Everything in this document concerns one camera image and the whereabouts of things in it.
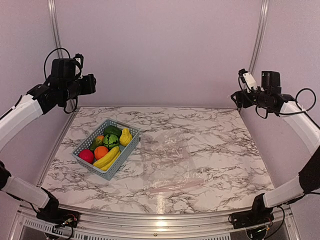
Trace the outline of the green watermelon ball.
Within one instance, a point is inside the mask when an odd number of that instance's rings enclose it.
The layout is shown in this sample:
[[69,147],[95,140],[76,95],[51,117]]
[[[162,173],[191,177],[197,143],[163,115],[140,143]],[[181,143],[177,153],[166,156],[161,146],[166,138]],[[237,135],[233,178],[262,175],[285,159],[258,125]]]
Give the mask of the green watermelon ball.
[[108,150],[111,150],[114,147],[120,145],[119,138],[117,135],[108,133],[103,139],[103,146],[106,147]]

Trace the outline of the yellow pear toy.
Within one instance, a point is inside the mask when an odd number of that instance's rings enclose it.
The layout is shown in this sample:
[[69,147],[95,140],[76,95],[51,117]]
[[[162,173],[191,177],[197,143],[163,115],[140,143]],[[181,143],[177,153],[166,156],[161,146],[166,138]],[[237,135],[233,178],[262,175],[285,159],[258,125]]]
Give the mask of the yellow pear toy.
[[130,130],[128,128],[122,129],[122,133],[121,133],[121,136],[119,138],[119,143],[122,146],[126,147],[131,142],[132,139],[133,139],[133,136],[130,133]]

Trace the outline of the orange toy fruit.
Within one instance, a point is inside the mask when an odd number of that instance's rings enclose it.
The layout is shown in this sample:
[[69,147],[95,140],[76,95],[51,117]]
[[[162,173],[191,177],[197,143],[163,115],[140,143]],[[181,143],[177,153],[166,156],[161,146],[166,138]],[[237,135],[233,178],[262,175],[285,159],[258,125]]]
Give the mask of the orange toy fruit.
[[98,146],[95,150],[94,150],[94,157],[96,160],[99,160],[101,158],[103,158],[107,153],[109,152],[108,148],[105,146]]

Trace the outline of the grey perforated plastic basket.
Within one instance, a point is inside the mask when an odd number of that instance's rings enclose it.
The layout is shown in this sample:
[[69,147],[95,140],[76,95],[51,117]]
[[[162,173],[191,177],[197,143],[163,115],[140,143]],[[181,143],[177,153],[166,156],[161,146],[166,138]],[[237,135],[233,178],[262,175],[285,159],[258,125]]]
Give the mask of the grey perforated plastic basket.
[[[108,126],[118,127],[119,129],[128,128],[133,138],[127,146],[119,147],[119,150],[121,151],[119,157],[115,160],[115,162],[110,166],[110,168],[107,171],[103,171],[93,166],[92,164],[86,162],[85,160],[81,159],[79,157],[79,154],[82,150],[88,149],[91,143],[93,142],[94,138],[99,135],[102,135],[104,133],[104,129]],[[80,165],[82,165],[92,173],[95,173],[109,181],[113,178],[113,176],[119,170],[121,165],[127,160],[127,158],[136,148],[140,140],[140,130],[138,128],[107,118],[73,150],[72,156],[78,161]]]

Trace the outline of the yellow banana bunch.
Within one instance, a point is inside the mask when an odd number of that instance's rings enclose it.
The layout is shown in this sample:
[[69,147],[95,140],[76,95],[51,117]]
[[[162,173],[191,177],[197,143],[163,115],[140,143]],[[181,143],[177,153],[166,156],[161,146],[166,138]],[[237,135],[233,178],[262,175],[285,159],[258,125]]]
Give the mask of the yellow banana bunch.
[[93,163],[93,166],[102,171],[107,171],[120,155],[120,147],[113,147],[105,156]]

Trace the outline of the clear zip top bag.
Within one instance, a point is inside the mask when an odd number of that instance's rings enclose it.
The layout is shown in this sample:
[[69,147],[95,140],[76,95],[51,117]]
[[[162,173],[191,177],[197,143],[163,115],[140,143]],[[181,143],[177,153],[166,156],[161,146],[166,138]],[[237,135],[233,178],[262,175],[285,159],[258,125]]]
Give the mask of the clear zip top bag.
[[143,187],[148,195],[203,184],[181,129],[165,130],[155,136],[145,133],[140,142]]

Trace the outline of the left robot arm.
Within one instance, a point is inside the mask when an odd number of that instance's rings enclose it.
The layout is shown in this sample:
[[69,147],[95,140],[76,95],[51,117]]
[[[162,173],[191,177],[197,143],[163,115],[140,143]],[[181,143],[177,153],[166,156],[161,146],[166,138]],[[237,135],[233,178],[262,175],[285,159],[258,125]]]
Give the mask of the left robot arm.
[[[79,96],[96,91],[94,75],[83,75],[84,57],[77,53],[72,58],[52,61],[51,73],[42,84],[34,86],[21,96],[18,102],[0,117],[0,147],[4,148],[30,123],[47,114],[56,106],[66,114],[67,102],[77,101]],[[13,176],[2,163],[0,165],[0,189],[8,195],[43,210],[53,223],[63,219],[58,200],[48,191]]]

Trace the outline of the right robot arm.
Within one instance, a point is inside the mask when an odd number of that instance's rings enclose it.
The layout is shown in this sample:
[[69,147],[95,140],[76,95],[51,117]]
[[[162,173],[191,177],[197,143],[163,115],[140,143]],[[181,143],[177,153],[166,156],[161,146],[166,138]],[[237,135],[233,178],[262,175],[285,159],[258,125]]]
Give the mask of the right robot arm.
[[308,115],[309,110],[298,103],[296,96],[282,92],[279,72],[263,71],[261,84],[257,84],[249,71],[241,69],[238,72],[238,84],[240,89],[231,95],[238,108],[265,110],[264,119],[274,114],[290,129],[289,134],[282,135],[276,141],[279,147],[284,147],[278,152],[288,159],[302,148],[309,157],[291,180],[256,196],[250,210],[232,214],[237,218],[247,216],[252,224],[258,224],[274,207],[294,203],[320,188],[320,127]]

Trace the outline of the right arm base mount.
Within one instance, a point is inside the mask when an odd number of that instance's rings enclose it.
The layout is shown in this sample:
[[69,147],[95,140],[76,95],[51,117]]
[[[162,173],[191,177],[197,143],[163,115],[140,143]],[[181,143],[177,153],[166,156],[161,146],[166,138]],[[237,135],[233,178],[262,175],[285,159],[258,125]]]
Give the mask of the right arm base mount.
[[264,223],[270,223],[274,219],[272,210],[263,210],[262,212],[246,210],[234,212],[228,217],[228,221],[233,225],[234,229],[248,228]]

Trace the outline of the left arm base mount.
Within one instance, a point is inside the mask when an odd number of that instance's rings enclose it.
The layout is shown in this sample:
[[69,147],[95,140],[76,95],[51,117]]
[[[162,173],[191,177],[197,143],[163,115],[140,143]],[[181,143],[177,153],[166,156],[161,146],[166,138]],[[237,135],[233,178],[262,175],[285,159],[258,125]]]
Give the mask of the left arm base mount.
[[79,212],[60,208],[57,205],[39,208],[36,214],[38,219],[53,223],[58,227],[67,226],[73,228],[77,227],[79,216]]

